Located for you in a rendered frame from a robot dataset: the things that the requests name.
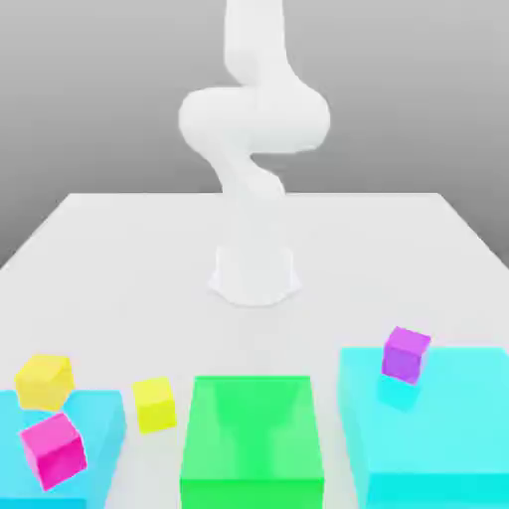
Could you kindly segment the small yellow cube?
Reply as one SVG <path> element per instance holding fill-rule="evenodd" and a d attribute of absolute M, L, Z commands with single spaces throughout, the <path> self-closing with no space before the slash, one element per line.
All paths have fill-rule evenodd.
<path fill-rule="evenodd" d="M 177 425 L 175 401 L 167 377 L 134 382 L 132 389 L 141 433 Z"/>
<path fill-rule="evenodd" d="M 15 375 L 15 391 L 23 410 L 56 413 L 74 389 L 68 356 L 35 354 Z"/>

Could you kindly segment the small purple cube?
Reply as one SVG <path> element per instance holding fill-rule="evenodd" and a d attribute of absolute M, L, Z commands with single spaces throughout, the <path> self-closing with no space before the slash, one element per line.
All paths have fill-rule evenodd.
<path fill-rule="evenodd" d="M 430 341 L 428 335 L 397 326 L 384 345 L 382 374 L 415 386 Z"/>

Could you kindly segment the small pink cube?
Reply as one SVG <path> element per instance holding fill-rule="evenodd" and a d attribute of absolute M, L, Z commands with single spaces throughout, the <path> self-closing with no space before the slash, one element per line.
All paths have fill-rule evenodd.
<path fill-rule="evenodd" d="M 87 468 L 83 437 L 65 413 L 23 429 L 20 439 L 30 469 L 44 491 Z"/>

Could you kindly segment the large green box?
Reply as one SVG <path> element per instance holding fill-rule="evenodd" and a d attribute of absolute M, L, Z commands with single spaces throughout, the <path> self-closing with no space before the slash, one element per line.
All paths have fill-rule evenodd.
<path fill-rule="evenodd" d="M 309 377 L 196 377 L 181 509 L 323 509 L 324 486 Z"/>

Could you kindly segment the large cyan box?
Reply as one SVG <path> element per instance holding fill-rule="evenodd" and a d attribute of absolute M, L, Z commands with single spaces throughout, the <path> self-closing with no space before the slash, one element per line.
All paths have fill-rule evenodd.
<path fill-rule="evenodd" d="M 383 375 L 382 357 L 339 354 L 358 509 L 509 509 L 509 354 L 432 348 L 414 386 Z"/>

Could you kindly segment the large light blue box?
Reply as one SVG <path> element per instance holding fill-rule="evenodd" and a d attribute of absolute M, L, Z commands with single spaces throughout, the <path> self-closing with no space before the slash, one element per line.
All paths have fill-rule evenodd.
<path fill-rule="evenodd" d="M 44 491 L 20 432 L 57 413 L 65 413 L 82 435 L 87 468 Z M 0 391 L 0 509 L 104 509 L 125 431 L 118 391 L 73 391 L 56 413 L 23 410 L 14 391 Z"/>

